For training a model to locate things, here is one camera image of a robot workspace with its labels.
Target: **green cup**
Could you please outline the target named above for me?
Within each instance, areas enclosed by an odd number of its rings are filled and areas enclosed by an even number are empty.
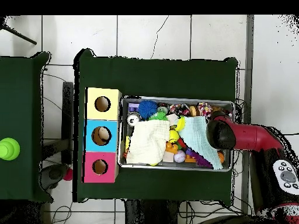
[[[0,158],[3,160],[14,160],[20,154],[19,143],[12,138],[4,138],[0,141]]]

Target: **yellow box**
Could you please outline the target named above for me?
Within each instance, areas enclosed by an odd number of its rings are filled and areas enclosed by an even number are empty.
[[[117,89],[89,87],[87,91],[87,119],[118,121],[120,98],[121,93]],[[108,102],[109,108],[103,111],[105,102]]]

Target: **white ball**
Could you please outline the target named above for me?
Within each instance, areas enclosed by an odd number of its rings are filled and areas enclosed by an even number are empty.
[[[186,154],[184,153],[184,151],[179,150],[175,155],[174,155],[174,160],[178,163],[180,162],[184,162],[186,159]]]

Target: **purple toy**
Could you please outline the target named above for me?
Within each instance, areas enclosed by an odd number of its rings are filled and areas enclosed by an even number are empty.
[[[128,111],[136,111],[138,112],[139,104],[138,103],[129,103],[128,104]]]
[[[186,155],[190,155],[191,157],[194,157],[196,159],[196,162],[197,162],[198,166],[208,167],[209,169],[213,168],[213,166],[210,162],[208,162],[207,160],[205,160],[204,157],[202,157],[201,155],[199,155],[198,153],[192,151],[189,148],[187,148]]]

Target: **blue box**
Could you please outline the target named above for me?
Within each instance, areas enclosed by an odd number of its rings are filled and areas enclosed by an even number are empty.
[[[111,133],[110,141],[105,145],[97,145],[92,140],[92,132],[96,127],[106,127]],[[117,151],[117,121],[87,120],[86,151],[116,152]]]

